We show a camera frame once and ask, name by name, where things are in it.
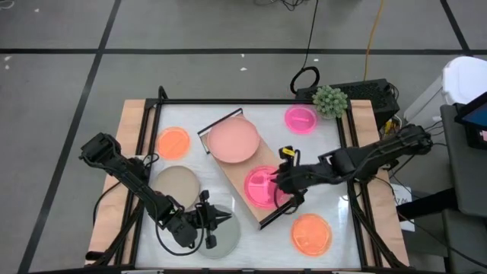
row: wooden board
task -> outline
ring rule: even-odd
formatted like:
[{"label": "wooden board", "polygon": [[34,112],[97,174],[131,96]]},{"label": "wooden board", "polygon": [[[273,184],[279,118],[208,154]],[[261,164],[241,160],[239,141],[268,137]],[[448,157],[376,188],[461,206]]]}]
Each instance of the wooden board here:
[{"label": "wooden board", "polygon": [[[357,131],[358,144],[360,146],[365,146],[379,141],[379,132],[375,125],[375,117],[374,112],[372,111],[371,102],[369,100],[353,100],[352,112],[355,129]],[[345,128],[345,135],[348,137],[347,144],[351,144],[352,141],[349,138],[349,124],[346,116],[343,117],[342,121]],[[389,182],[389,176],[384,170],[379,171],[377,177]],[[406,252],[406,246],[404,245],[403,233],[401,232],[399,219],[397,217],[396,203],[394,202],[390,187],[386,185],[385,182],[374,179],[368,184],[368,193],[377,233],[396,255],[397,259],[408,266],[409,259]],[[374,257],[372,255],[371,239],[364,228],[362,228],[362,234],[364,235],[368,265],[373,266]],[[382,262],[384,266],[388,266],[384,258],[382,258]]]},{"label": "wooden board", "polygon": [[[208,146],[208,133],[201,136],[201,140],[203,141],[203,144]],[[218,159],[215,159],[215,161],[221,167],[230,183],[234,186],[235,190],[238,192],[242,200],[252,212],[253,217],[258,222],[261,222],[263,219],[267,218],[274,212],[273,209],[260,209],[253,205],[252,202],[249,201],[247,196],[245,195],[244,189],[245,177],[248,175],[249,172],[251,172],[252,169],[261,165],[270,165],[277,167],[282,162],[275,156],[274,152],[271,151],[269,146],[264,140],[262,140],[262,138],[260,139],[259,147],[256,153],[250,159],[242,163],[229,164]]]},{"label": "wooden board", "polygon": [[[116,134],[117,141],[123,148],[124,155],[134,155],[137,144],[138,132],[142,121],[142,114],[145,100],[127,100],[124,104],[119,128]],[[371,103],[368,100],[353,100],[352,108],[355,120],[355,127],[360,145],[367,145],[379,140],[374,113]],[[345,137],[350,142],[348,123],[344,119]],[[145,138],[145,151],[148,147],[148,134]],[[388,181],[387,173],[381,172],[377,175]],[[103,191],[112,186],[116,181],[108,177],[105,180]],[[380,180],[373,180],[368,184],[371,198],[371,207],[374,213],[374,221],[377,233],[382,237],[387,246],[396,254],[397,258],[409,265],[406,247],[404,246],[403,234],[400,230],[399,219],[397,218],[396,205],[390,188]],[[107,195],[100,203],[97,223],[95,224],[90,242],[90,249],[103,251],[108,248],[116,234],[120,230],[123,209],[125,206],[127,190],[124,187],[117,188],[110,195]],[[369,265],[372,265],[372,251],[370,239],[364,231],[364,241]],[[128,236],[128,242],[132,241],[132,234]],[[126,244],[123,263],[128,263],[130,244]]]}]

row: black floor stripe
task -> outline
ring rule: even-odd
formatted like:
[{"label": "black floor stripe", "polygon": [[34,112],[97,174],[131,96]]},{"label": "black floor stripe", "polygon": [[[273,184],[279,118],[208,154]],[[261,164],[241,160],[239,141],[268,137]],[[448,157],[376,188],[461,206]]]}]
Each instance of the black floor stripe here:
[{"label": "black floor stripe", "polygon": [[0,54],[96,54],[98,49],[0,49]]},{"label": "black floor stripe", "polygon": [[454,29],[455,36],[458,39],[458,43],[465,51],[465,55],[472,55],[470,53],[469,45],[466,43],[465,37],[463,36],[462,31],[460,30],[460,26],[458,26],[457,19],[454,17],[454,13],[451,11],[451,8],[447,2],[447,0],[440,0],[441,6],[443,6],[444,12],[447,14],[447,18],[450,22],[451,27]]},{"label": "black floor stripe", "polygon": [[[310,49],[310,54],[364,55],[366,49]],[[485,54],[487,49],[470,50]],[[120,54],[120,55],[192,55],[192,54],[305,54],[306,49],[0,49],[0,54]],[[371,55],[448,56],[463,55],[464,49],[371,49]]]},{"label": "black floor stripe", "polygon": [[[310,49],[310,54],[364,55],[366,49]],[[306,49],[105,49],[104,54],[191,55],[191,54],[305,54]],[[461,49],[372,49],[371,55],[461,55]]]},{"label": "black floor stripe", "polygon": [[93,65],[91,66],[90,72],[88,73],[88,78],[86,80],[86,83],[84,84],[80,100],[76,107],[75,115],[73,116],[73,120],[69,127],[68,135],[66,136],[64,145],[62,146],[61,155],[59,156],[53,177],[51,178],[49,188],[47,189],[47,194],[44,197],[42,207],[40,209],[39,215],[37,216],[36,224],[34,225],[32,234],[30,235],[30,239],[24,252],[24,256],[22,257],[18,273],[23,274],[29,272],[30,265],[36,253],[37,245],[39,244],[39,240],[46,225],[51,206],[53,205],[54,197],[56,195],[59,182],[61,180],[62,172],[64,171],[69,152],[71,151],[73,141],[75,140],[76,132],[78,131],[79,123],[81,122],[81,117],[83,115],[84,108],[86,107],[88,96],[91,92],[91,87],[93,86],[94,79],[100,66],[101,58],[103,56],[103,54],[101,53],[102,49],[104,49],[107,45],[108,37],[110,36],[110,31],[112,30],[116,13],[119,10],[120,1],[121,0],[115,0],[115,2],[113,3],[112,11],[110,12],[110,16],[108,17],[108,22],[105,26],[105,31],[103,32],[103,36],[101,37],[100,45],[98,47],[99,51],[94,57]]}]

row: floor tile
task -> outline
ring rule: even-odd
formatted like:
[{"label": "floor tile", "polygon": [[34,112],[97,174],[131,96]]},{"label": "floor tile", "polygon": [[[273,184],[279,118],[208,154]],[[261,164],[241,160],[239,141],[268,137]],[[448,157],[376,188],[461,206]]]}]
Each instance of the floor tile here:
[{"label": "floor tile", "polygon": [[[320,1],[311,46],[366,48],[379,3]],[[313,9],[312,1],[294,11],[280,2],[256,6],[250,0],[123,1],[108,47],[305,48]],[[440,2],[389,0],[373,48],[459,49],[460,45]]]},{"label": "floor tile", "polygon": [[1,48],[97,48],[113,0],[30,0],[0,13]]},{"label": "floor tile", "polygon": [[93,56],[0,57],[4,159],[0,165],[0,234],[4,235],[0,272],[13,273],[37,220]]},{"label": "floor tile", "polygon": [[487,49],[487,2],[482,0],[448,0],[458,26],[470,49]]},{"label": "floor tile", "polygon": [[422,253],[408,253],[409,262],[417,270],[445,272],[442,256],[427,255]]},{"label": "floor tile", "polygon": [[[399,103],[407,107],[450,58],[372,56],[369,78],[396,84]],[[320,69],[321,84],[360,81],[363,75],[363,56],[312,55],[309,60]],[[170,98],[293,98],[289,81],[303,61],[303,55],[104,56],[31,271],[83,265],[91,213],[105,173],[87,167],[77,156],[95,134],[116,133],[124,100],[156,97],[160,84]],[[304,75],[298,86],[312,81]]]},{"label": "floor tile", "polygon": [[[435,237],[445,242],[443,219],[441,213],[415,218],[416,225],[421,225]],[[424,232],[418,226],[415,231],[403,231],[404,243],[408,253],[423,253],[435,256],[448,256],[447,248],[438,243],[431,235]]]}]

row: pink bowl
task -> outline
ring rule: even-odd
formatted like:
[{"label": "pink bowl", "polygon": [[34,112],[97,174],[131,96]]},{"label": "pink bowl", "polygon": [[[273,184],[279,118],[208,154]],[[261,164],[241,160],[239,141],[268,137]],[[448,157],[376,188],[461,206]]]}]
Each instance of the pink bowl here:
[{"label": "pink bowl", "polygon": [[230,117],[208,134],[208,148],[215,158],[226,163],[240,163],[256,153],[260,136],[256,127],[243,117]]},{"label": "pink bowl", "polygon": [[[273,166],[259,166],[251,170],[245,178],[245,195],[256,207],[261,209],[275,209],[274,191],[277,184],[271,180],[276,175],[272,173],[277,168]],[[276,194],[278,205],[281,206],[288,200],[288,196],[278,190]]]},{"label": "pink bowl", "polygon": [[317,114],[307,106],[290,107],[285,114],[286,126],[299,134],[309,134],[317,126]]}]

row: yellow cable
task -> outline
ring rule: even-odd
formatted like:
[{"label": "yellow cable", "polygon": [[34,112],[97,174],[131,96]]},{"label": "yellow cable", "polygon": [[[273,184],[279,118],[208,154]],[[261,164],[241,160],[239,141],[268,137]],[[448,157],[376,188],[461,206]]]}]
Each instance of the yellow cable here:
[{"label": "yellow cable", "polygon": [[364,70],[364,81],[367,78],[367,69],[368,69],[368,53],[371,51],[372,41],[374,40],[374,33],[377,24],[379,23],[380,14],[382,13],[382,7],[384,6],[384,0],[380,0],[380,7],[377,15],[375,16],[374,26],[371,30],[371,35],[368,38],[368,45],[367,45],[367,52],[365,53],[365,70]]}]

